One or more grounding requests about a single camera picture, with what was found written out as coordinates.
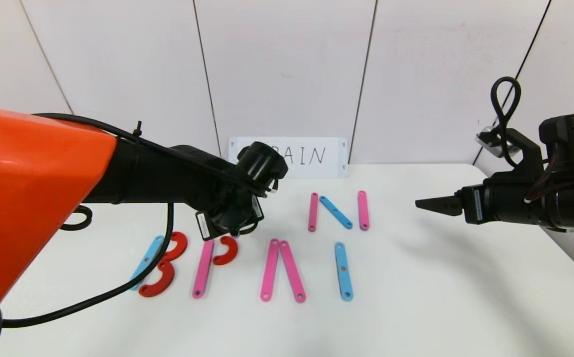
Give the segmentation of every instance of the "red curved piece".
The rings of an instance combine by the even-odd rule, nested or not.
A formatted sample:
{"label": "red curved piece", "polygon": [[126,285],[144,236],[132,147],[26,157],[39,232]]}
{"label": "red curved piece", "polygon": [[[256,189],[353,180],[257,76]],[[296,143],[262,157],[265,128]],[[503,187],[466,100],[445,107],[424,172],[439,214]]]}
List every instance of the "red curved piece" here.
{"label": "red curved piece", "polygon": [[181,232],[173,232],[170,240],[175,241],[176,246],[174,246],[172,250],[167,251],[162,258],[162,260],[167,260],[169,262],[170,260],[179,258],[188,247],[188,237]]}
{"label": "red curved piece", "polygon": [[230,236],[221,237],[221,243],[228,246],[228,251],[223,255],[217,255],[212,258],[212,262],[215,266],[223,266],[230,263],[236,257],[239,252],[239,245],[236,244],[236,240]]}
{"label": "red curved piece", "polygon": [[154,284],[142,285],[139,289],[139,294],[144,298],[152,298],[153,296],[158,296],[172,283],[174,278],[174,267],[167,260],[162,260],[157,264],[158,269],[162,271],[162,277],[160,280]]}

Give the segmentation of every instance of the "label sticker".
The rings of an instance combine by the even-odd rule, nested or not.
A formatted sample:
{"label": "label sticker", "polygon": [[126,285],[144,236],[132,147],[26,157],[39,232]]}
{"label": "label sticker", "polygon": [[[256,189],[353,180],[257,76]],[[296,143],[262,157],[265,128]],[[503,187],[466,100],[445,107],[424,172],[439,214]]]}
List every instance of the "label sticker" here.
{"label": "label sticker", "polygon": [[256,196],[251,197],[251,208],[254,209],[254,212],[256,213],[256,217],[260,218],[262,217],[263,213],[260,212],[260,205],[258,205],[258,199]]}
{"label": "label sticker", "polygon": [[474,190],[474,208],[477,210],[477,219],[479,221],[483,220],[483,210],[481,208],[481,196],[479,190]]}
{"label": "label sticker", "polygon": [[197,215],[197,221],[199,222],[199,230],[201,230],[201,235],[203,238],[210,236],[210,231],[208,231],[208,224],[206,223],[205,214],[199,213]]}

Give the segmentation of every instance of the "white sign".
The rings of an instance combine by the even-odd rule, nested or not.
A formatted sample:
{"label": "white sign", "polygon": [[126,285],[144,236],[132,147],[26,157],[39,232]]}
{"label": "white sign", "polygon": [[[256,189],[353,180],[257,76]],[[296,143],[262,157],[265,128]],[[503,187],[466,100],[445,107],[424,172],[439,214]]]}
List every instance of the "white sign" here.
{"label": "white sign", "polygon": [[338,179],[348,175],[348,145],[344,138],[238,137],[230,138],[228,161],[237,163],[242,148],[259,141],[285,158],[292,179]]}

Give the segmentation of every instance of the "pink plastic bar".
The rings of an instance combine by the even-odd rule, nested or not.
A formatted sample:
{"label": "pink plastic bar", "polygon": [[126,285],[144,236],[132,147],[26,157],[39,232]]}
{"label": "pink plastic bar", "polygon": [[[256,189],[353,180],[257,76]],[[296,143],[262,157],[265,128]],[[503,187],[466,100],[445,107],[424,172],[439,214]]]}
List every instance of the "pink plastic bar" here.
{"label": "pink plastic bar", "polygon": [[357,208],[360,214],[360,229],[368,231],[371,228],[371,223],[368,219],[368,202],[366,201],[366,192],[360,191],[357,193]]}
{"label": "pink plastic bar", "polygon": [[289,242],[281,241],[281,254],[283,255],[283,262],[285,262],[285,269],[287,270],[287,277],[289,277],[293,296],[296,302],[305,302],[307,295],[305,294],[305,288],[302,286],[300,275],[298,275],[298,268],[293,259]]}
{"label": "pink plastic bar", "polygon": [[260,288],[260,299],[269,301],[274,292],[274,278],[276,277],[276,264],[278,263],[278,239],[269,241],[269,251],[267,252],[267,263],[265,264],[265,275],[263,276],[263,286]]}
{"label": "pink plastic bar", "polygon": [[192,288],[192,297],[201,298],[206,292],[206,282],[208,282],[208,272],[212,263],[212,249],[214,248],[214,239],[203,243],[201,259],[197,268],[197,276],[194,278],[194,287]]}
{"label": "pink plastic bar", "polygon": [[309,203],[309,232],[316,231],[316,222],[318,219],[318,194],[311,194],[311,202]]}

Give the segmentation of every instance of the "plastic letter piece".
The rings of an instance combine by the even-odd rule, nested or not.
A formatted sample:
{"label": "plastic letter piece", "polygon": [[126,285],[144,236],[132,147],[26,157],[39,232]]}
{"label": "plastic letter piece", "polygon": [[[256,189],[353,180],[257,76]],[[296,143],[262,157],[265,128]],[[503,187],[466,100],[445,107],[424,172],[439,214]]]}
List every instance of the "plastic letter piece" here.
{"label": "plastic letter piece", "polygon": [[353,286],[348,273],[348,260],[346,260],[346,247],[341,242],[335,243],[335,264],[338,266],[338,282],[340,296],[344,301],[353,300]]}
{"label": "plastic letter piece", "polygon": [[325,196],[320,196],[320,202],[329,210],[329,212],[335,216],[335,218],[337,218],[337,220],[342,223],[342,226],[344,226],[344,228],[346,229],[351,229],[353,228],[353,223],[351,223],[351,221],[348,220],[348,218],[342,214],[342,212],[340,212],[340,210],[338,208],[336,208],[336,206],[333,205],[333,203],[331,203],[331,201],[329,201],[329,199]]}
{"label": "plastic letter piece", "polygon": [[318,194],[311,194],[311,201],[309,203],[309,232],[316,231],[316,221],[318,218]]}
{"label": "plastic letter piece", "polygon": [[193,298],[201,298],[205,293],[210,263],[212,263],[213,248],[214,239],[203,243],[203,251],[201,251],[201,259],[199,260],[199,267],[197,268],[197,275],[194,278],[194,287],[192,288]]}
{"label": "plastic letter piece", "polygon": [[169,287],[170,283],[174,278],[174,267],[170,264],[169,261],[163,260],[157,264],[158,269],[162,272],[162,277],[154,284],[151,285],[142,285],[139,289],[139,294],[144,298],[152,298],[153,296],[158,296],[167,287]]}
{"label": "plastic letter piece", "polygon": [[265,274],[263,276],[263,286],[260,288],[260,299],[269,301],[272,299],[274,292],[274,278],[276,277],[276,265],[278,264],[278,239],[272,239],[269,242],[269,251],[267,252],[267,263],[265,264]]}
{"label": "plastic letter piece", "polygon": [[162,260],[167,260],[169,262],[179,258],[188,247],[188,237],[181,232],[173,232],[170,240],[175,241],[176,246],[174,246],[172,250],[167,251],[162,258]]}
{"label": "plastic letter piece", "polygon": [[368,219],[368,201],[366,201],[366,192],[364,191],[357,193],[357,208],[360,215],[360,229],[368,231],[371,228],[371,223]]}
{"label": "plastic letter piece", "polygon": [[239,246],[236,244],[234,238],[230,236],[221,237],[221,243],[228,246],[228,251],[223,255],[217,255],[216,257],[212,258],[212,262],[215,266],[223,266],[227,263],[230,263],[235,257],[236,254],[239,252]]}
{"label": "plastic letter piece", "polygon": [[[144,254],[142,261],[137,266],[137,269],[135,269],[135,273],[133,273],[133,276],[131,276],[131,280],[133,280],[133,278],[135,278],[135,276],[137,276],[139,273],[142,273],[148,264],[151,264],[151,260],[153,260],[155,254],[157,254],[157,251],[160,249],[160,246],[162,246],[163,238],[164,236],[155,237],[151,243],[151,246],[148,248],[148,251],[146,251],[146,254]],[[140,286],[142,286],[142,282],[139,282],[137,285],[132,287],[131,290],[137,290]]]}
{"label": "plastic letter piece", "polygon": [[305,288],[302,286],[300,280],[300,275],[298,275],[298,268],[296,267],[296,262],[293,259],[291,253],[291,248],[289,248],[289,242],[281,241],[281,254],[283,255],[283,261],[285,262],[285,269],[287,269],[287,277],[289,277],[289,284],[291,284],[291,291],[296,299],[296,302],[305,302],[307,295],[305,294]]}

